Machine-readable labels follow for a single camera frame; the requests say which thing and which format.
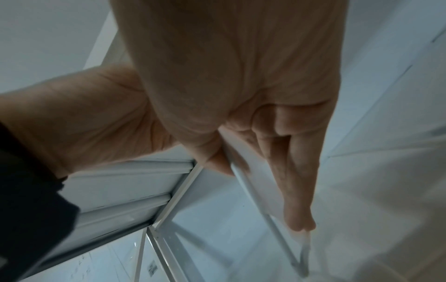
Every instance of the qr code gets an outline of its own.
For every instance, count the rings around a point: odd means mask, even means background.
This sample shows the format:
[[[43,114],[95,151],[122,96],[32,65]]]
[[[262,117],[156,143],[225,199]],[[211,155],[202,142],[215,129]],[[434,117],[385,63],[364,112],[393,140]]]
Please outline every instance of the qr code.
[[[150,265],[147,267],[147,270],[149,271],[150,277],[152,277],[155,274],[155,271],[158,269],[157,264],[155,261],[152,261]]]

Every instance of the jacket sleeve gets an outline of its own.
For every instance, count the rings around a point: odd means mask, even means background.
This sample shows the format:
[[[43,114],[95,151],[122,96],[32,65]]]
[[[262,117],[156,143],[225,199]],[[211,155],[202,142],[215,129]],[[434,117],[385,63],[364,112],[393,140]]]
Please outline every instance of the jacket sleeve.
[[[0,281],[17,281],[73,230],[78,207],[57,179],[0,124]]]

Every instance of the human hand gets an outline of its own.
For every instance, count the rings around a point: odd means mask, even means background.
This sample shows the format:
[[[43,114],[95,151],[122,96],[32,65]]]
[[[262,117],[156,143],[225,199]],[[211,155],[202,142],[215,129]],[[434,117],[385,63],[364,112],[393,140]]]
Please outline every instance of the human hand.
[[[0,95],[0,122],[57,177],[177,144],[130,66],[93,68]]]
[[[162,124],[231,173],[224,126],[268,161],[293,230],[312,230],[319,157],[340,85],[346,0],[111,0]]]

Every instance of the dark sleeve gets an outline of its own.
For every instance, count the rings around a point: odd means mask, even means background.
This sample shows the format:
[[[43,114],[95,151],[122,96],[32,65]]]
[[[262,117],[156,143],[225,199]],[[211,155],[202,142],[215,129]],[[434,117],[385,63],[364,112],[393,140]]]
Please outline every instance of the dark sleeve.
[[[57,179],[0,124],[0,281],[20,279],[73,230],[78,207]]]

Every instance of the black sleeve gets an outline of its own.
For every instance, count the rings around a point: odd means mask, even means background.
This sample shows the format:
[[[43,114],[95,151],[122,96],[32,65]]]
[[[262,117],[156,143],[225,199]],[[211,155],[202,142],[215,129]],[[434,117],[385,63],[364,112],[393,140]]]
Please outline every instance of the black sleeve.
[[[57,179],[0,124],[0,281],[19,280],[73,230],[78,207]]]

